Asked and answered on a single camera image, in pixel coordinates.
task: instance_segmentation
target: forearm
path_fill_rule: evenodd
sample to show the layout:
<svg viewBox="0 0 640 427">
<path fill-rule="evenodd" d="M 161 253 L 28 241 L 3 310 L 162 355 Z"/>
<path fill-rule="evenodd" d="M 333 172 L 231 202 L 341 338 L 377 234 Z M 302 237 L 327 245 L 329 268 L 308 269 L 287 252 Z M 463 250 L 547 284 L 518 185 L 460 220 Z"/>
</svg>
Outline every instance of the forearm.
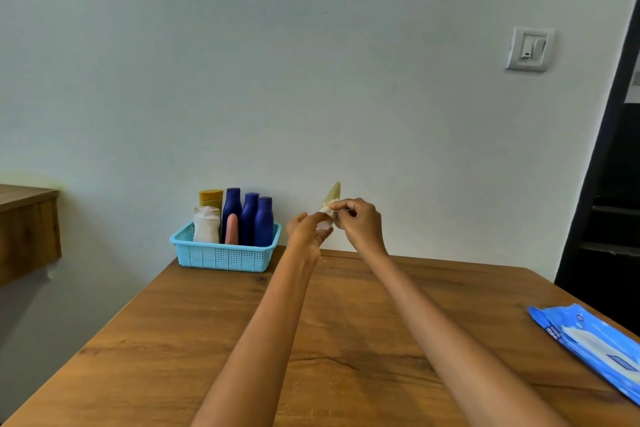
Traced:
<svg viewBox="0 0 640 427">
<path fill-rule="evenodd" d="M 448 318 L 388 255 L 365 261 L 471 425 L 568 425 L 499 358 Z"/>
<path fill-rule="evenodd" d="M 192 427 L 272 425 L 312 268 L 287 249 Z"/>
</svg>

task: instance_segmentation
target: black door frame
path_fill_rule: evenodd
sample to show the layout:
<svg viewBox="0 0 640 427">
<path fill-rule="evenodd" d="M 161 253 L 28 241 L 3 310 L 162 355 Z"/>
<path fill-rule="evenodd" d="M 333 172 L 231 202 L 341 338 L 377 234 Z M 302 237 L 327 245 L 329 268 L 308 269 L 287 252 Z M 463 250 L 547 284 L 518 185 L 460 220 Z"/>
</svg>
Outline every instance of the black door frame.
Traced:
<svg viewBox="0 0 640 427">
<path fill-rule="evenodd" d="M 584 235 L 587 220 L 589 219 L 591 206 L 597 196 L 598 183 L 604 170 L 609 148 L 611 148 L 622 107 L 627 98 L 627 92 L 631 84 L 631 78 L 634 74 L 639 53 L 640 0 L 636 0 L 636 5 L 631 14 L 631 20 L 629 21 L 627 36 L 622 45 L 622 53 L 618 61 L 616 75 L 611 85 L 607 106 L 602 116 L 598 137 L 593 148 L 593 153 L 591 154 L 589 168 L 584 177 L 584 183 L 582 184 L 578 204 L 575 209 L 575 214 L 573 215 L 571 228 L 569 229 L 569 234 L 564 244 L 562 259 L 560 260 L 560 266 L 556 274 L 556 286 L 566 287 L 571 280 L 572 274 L 579 273 L 575 263 L 575 255 L 580 249 L 580 243 L 582 242 L 582 236 Z"/>
</svg>

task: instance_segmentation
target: white plastic bottle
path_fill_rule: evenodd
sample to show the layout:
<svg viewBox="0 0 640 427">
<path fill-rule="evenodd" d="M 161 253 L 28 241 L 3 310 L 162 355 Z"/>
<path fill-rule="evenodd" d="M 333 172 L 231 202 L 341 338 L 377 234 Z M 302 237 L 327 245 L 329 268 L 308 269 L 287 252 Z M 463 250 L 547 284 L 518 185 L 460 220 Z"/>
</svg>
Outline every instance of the white plastic bottle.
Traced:
<svg viewBox="0 0 640 427">
<path fill-rule="evenodd" d="M 193 215 L 193 241 L 220 243 L 220 210 L 213 206 L 197 206 Z"/>
</svg>

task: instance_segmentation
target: blue plastic bottle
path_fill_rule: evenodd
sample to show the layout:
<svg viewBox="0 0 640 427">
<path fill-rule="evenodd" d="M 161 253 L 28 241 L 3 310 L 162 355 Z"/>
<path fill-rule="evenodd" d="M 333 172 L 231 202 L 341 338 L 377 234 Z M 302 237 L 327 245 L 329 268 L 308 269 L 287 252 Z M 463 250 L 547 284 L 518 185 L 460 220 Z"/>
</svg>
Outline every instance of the blue plastic bottle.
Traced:
<svg viewBox="0 0 640 427">
<path fill-rule="evenodd" d="M 239 187 L 230 187 L 227 189 L 227 201 L 225 201 L 225 208 L 222 210 L 222 239 L 220 243 L 224 243 L 225 237 L 227 236 L 227 220 L 230 214 L 235 214 L 238 218 L 242 214 Z"/>
<path fill-rule="evenodd" d="M 254 246 L 269 246 L 273 242 L 273 200 L 270 197 L 258 199 L 258 213 L 255 214 Z"/>
<path fill-rule="evenodd" d="M 257 192 L 247 192 L 244 195 L 244 206 L 239 221 L 240 245 L 253 246 L 255 230 L 255 214 L 258 212 Z"/>
</svg>

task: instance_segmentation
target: hand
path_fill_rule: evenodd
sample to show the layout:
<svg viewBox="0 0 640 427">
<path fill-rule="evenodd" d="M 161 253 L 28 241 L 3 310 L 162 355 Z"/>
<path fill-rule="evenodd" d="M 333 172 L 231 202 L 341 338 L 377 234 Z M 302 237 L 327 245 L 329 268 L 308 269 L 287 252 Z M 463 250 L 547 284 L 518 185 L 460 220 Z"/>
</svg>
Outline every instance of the hand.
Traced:
<svg viewBox="0 0 640 427">
<path fill-rule="evenodd" d="M 340 227 L 363 258 L 380 253 L 387 255 L 382 239 L 382 216 L 373 204 L 359 197 L 336 201 L 329 204 L 329 208 L 338 212 Z"/>
<path fill-rule="evenodd" d="M 320 245 L 333 231 L 333 228 L 317 230 L 321 221 L 331 221 L 331 218 L 320 212 L 311 216 L 301 213 L 287 223 L 287 250 L 301 254 L 312 265 L 320 258 Z"/>
</svg>

